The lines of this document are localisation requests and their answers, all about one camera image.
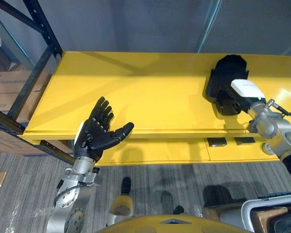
robot finger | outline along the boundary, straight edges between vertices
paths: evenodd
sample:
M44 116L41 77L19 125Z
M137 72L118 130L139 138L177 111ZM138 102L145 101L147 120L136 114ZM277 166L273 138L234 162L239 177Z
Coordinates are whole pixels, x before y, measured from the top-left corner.
M134 124L129 122L122 128L103 134L97 141L91 143L93 150L106 150L123 141L132 131Z
M103 115L104 115L104 112L106 111L106 107L108 106L109 102L106 100L104 101L104 103L101 105L100 107L100 110L99 110L99 114L96 118L96 120L102 124L102 120L103 120Z
M104 125L106 124L107 122L107 117L108 117L108 114L109 112L112 110L112 107L111 106L108 106L105 110L105 112L103 113L103 115L101 115L99 117L99 122L101 123L102 127L104 127Z
M97 117L99 115L100 107L104 101L105 101L105 98L103 96L99 98L99 100L97 101L95 107L93 108L93 110L89 116L90 120L97 119Z
M112 120L112 118L114 117L114 114L113 113L110 113L107 117L106 117L106 120L104 122L104 124L102 125L102 127L108 131L109 128L110 128L110 121Z

black foot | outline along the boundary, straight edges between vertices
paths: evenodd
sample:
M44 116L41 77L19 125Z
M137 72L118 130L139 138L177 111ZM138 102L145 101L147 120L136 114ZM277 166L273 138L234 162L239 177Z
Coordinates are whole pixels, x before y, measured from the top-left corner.
M130 188L131 188L131 179L130 177L125 177L122 181L121 194L129 195Z
M182 213L184 213L184 208L181 205L178 205L173 211L173 215L179 215Z

black metal frame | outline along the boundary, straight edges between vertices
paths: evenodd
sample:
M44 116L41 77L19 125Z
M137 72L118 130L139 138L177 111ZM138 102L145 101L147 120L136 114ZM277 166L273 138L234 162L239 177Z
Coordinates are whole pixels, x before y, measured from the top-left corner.
M63 50L60 47L39 2L37 0L23 0L23 2L25 3L33 20L3 0L0 0L0 9L40 32L48 47L45 49L39 61L33 68L29 78L25 82L8 114L5 115L0 111L0 130L3 130L9 135L16 137L17 139L26 142L27 144L30 144L33 147L36 147L62 161L65 161L66 163L73 164L75 159L72 156L56 148L51 143L45 140L41 140L39 145L33 145L17 136L24 133L25 127L16 122L16 119L22 110L29 94L31 93L33 86L39 78L50 56L53 54L53 56L56 58L58 55L62 56L63 53Z

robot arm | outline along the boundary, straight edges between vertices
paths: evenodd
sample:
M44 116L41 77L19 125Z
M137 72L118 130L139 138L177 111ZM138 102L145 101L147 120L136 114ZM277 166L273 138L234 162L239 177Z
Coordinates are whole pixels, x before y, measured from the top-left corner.
M276 154L291 174L291 124L283 117L291 116L274 100L266 102L265 95L247 80L246 61L238 55L228 55L218 61L211 71L206 88L206 98L216 104L222 115L248 113L252 121L248 130L259 133L267 140L262 148L268 154ZM273 112L274 107L282 113Z
M262 148L268 154L276 154L291 174L291 124L283 118L287 111L270 99L267 103L263 93L249 80L233 80L228 93L235 98L241 110L247 112L251 118L248 130L259 133L267 140ZM274 107L283 112L273 112Z
M47 233L79 233L83 227L84 210L91 196L91 186L100 185L99 168L94 167L105 149L123 141L133 129L128 123L108 131L113 113L109 102L101 97L89 118L81 123L75 138L72 168L67 168L58 185L54 209L48 220Z

yellow shelf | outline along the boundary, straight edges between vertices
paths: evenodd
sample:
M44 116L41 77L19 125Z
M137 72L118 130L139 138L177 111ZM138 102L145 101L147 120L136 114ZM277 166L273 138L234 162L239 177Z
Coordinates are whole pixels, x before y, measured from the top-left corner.
M205 139L209 158L212 162L258 162L279 161L276 155L265 154L261 145L265 140L255 138L256 143L237 145L234 138L227 138L224 147L210 147Z
M105 150L98 166L144 164L196 164L279 161L261 149L262 140L237 146L234 138L227 138L224 147L209 147L204 139L128 139Z
M105 150L98 166L194 164L209 161L204 139L128 139Z
M130 138L248 136L247 114L221 116L203 98L205 80L224 56L65 52L21 137L73 139L100 96L113 107L112 129L135 124ZM291 111L291 57L242 57L266 98Z

